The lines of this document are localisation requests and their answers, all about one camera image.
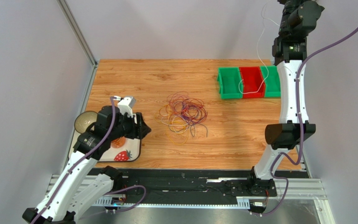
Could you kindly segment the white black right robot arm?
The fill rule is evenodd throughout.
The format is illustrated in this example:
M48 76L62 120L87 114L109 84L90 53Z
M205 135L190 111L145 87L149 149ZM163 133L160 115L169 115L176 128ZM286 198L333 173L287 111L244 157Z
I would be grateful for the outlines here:
M278 123L266 126L266 149L248 177L256 189L271 188L274 172L283 157L316 131L305 108L304 74L307 36L316 28L324 7L312 0L281 0L279 3L284 8L272 56L280 80L281 111Z

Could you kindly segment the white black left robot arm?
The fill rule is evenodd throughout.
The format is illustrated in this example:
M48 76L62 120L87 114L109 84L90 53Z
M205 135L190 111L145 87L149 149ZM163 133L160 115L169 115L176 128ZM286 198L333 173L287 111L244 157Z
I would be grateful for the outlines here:
M80 134L64 171L35 207L27 208L22 218L29 224L75 224L97 199L124 193L123 173L111 166L103 168L83 190L78 189L111 143L122 137L142 140L151 129L137 112L130 115L116 106L104 106L99 112L80 114L75 121Z

